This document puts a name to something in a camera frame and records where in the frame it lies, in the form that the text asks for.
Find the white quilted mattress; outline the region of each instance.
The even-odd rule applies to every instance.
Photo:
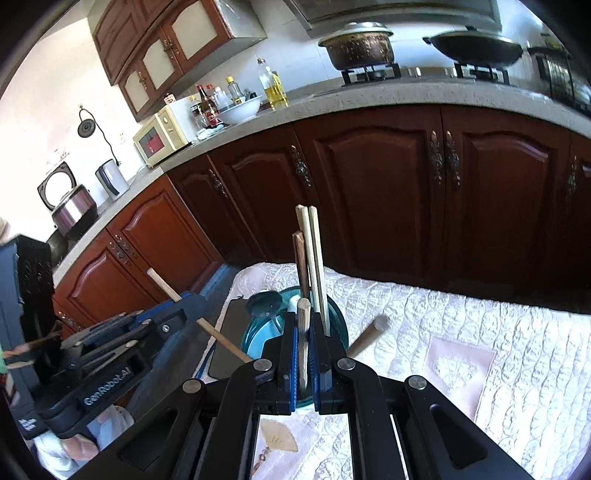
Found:
[[[242,270],[217,328],[230,300],[297,283],[294,264]],[[591,436],[589,316],[360,280],[329,268],[326,284],[351,342],[376,315],[392,320],[358,360],[396,380],[426,377],[535,479],[566,479],[574,471]],[[265,418],[291,430],[297,452],[267,448],[259,432],[254,479],[277,480],[278,472],[284,479],[352,478],[346,416],[321,417],[310,406]]]

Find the wok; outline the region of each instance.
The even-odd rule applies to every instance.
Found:
[[[518,43],[474,27],[423,37],[423,40],[461,65],[504,69],[519,60],[523,53]]]

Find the white chopstick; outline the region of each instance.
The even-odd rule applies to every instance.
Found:
[[[322,244],[320,242],[320,226],[318,223],[318,209],[309,207],[310,226],[312,229],[312,245],[314,249],[314,263],[316,267],[316,281],[318,282],[318,300],[320,317],[324,326],[324,334],[330,336],[329,304],[326,296],[326,277],[324,276],[324,261],[322,258]]]
[[[306,256],[308,257],[308,270],[310,271],[310,288],[312,290],[312,306],[315,312],[320,311],[318,282],[316,280],[316,261],[314,260],[314,242],[312,240],[312,230],[310,227],[310,215],[308,207],[298,205],[295,207],[297,221],[300,225],[300,230],[304,232],[304,243],[306,244]]]

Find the dish rack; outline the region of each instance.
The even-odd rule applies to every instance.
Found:
[[[550,98],[591,116],[591,87],[565,50],[548,47],[530,47],[536,58],[540,78],[550,86]]]

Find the cabinet door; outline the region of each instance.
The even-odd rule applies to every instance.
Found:
[[[222,263],[166,176],[130,202],[107,230],[142,272],[152,267],[179,293],[201,290]]]
[[[138,17],[148,28],[173,0],[132,0]]]
[[[96,49],[111,85],[138,44],[144,29],[129,0],[112,0],[94,33]]]
[[[564,218],[552,275],[555,288],[591,288],[591,140],[571,134]]]
[[[158,96],[144,64],[139,60],[132,63],[123,75],[119,88],[136,120],[145,115]]]
[[[442,114],[444,132],[450,132],[445,217],[450,288],[490,295],[497,286],[501,297],[527,292],[547,269],[569,133],[488,109],[444,106]]]
[[[272,128],[209,155],[267,259],[293,262],[291,235],[299,229],[295,208],[298,204],[319,206],[309,173],[310,185],[296,174],[297,163],[303,166],[303,159],[293,129]],[[322,226],[324,256],[331,258]],[[333,266],[329,260],[325,263]]]
[[[295,131],[339,251],[339,271],[422,284],[428,268],[438,267],[441,245],[439,107],[334,113],[298,122]]]
[[[185,0],[162,23],[184,72],[230,39],[213,0]]]
[[[64,325],[63,333],[61,335],[62,339],[68,338],[73,333],[84,330],[84,327],[74,319],[72,313],[69,312],[67,308],[60,305],[55,297],[53,298],[53,312]]]
[[[264,259],[233,199],[207,155],[168,173],[187,207],[230,264],[247,267]]]
[[[137,58],[143,64],[156,97],[164,96],[166,90],[183,74],[161,29],[145,42]]]
[[[146,310],[157,288],[113,238],[102,231],[56,288],[56,300],[84,327],[122,312]]]

